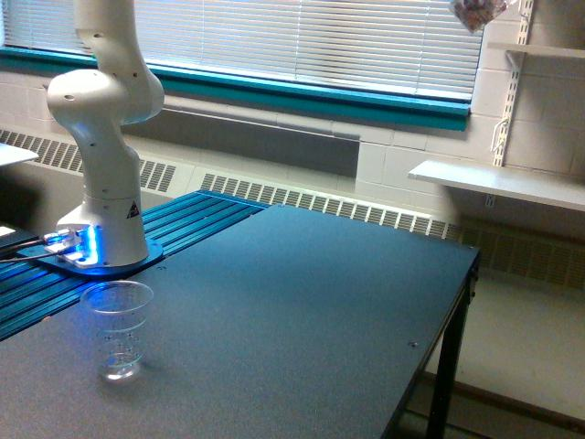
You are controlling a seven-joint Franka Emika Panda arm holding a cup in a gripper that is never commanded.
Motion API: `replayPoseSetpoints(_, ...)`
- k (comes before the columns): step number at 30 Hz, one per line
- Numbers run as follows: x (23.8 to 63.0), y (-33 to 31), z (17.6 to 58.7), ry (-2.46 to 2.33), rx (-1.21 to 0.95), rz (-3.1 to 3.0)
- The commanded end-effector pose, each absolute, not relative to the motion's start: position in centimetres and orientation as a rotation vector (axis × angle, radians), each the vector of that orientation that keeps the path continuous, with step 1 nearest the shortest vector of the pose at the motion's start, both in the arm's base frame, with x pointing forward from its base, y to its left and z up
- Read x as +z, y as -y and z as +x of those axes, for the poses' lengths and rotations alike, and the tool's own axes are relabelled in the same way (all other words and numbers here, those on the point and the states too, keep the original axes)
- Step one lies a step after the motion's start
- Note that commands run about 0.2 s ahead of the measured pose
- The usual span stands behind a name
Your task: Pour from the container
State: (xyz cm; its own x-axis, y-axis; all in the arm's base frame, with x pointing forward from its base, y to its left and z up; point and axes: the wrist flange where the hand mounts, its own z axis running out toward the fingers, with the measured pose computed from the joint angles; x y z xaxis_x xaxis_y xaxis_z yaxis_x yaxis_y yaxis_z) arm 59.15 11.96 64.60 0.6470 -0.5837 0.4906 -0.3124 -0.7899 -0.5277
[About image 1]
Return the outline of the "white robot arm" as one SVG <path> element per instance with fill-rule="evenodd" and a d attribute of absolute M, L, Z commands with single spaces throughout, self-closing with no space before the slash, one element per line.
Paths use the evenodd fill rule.
<path fill-rule="evenodd" d="M 59 74 L 48 85 L 48 108 L 76 142 L 83 166 L 82 202 L 57 226 L 75 244 L 47 246 L 80 269 L 111 269 L 145 260 L 140 159 L 122 127 L 161 112 L 165 93 L 139 48 L 131 1 L 77 1 L 77 35 L 97 66 Z"/>

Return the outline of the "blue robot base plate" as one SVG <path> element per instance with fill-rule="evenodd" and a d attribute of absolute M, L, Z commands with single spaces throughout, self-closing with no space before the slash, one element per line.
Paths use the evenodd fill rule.
<path fill-rule="evenodd" d="M 164 249 L 160 243 L 152 239 L 147 239 L 146 243 L 149 255 L 144 260 L 130 265 L 79 268 L 68 262 L 61 261 L 57 256 L 39 259 L 36 262 L 41 267 L 58 273 L 78 275 L 88 279 L 117 280 L 139 273 L 164 259 Z"/>

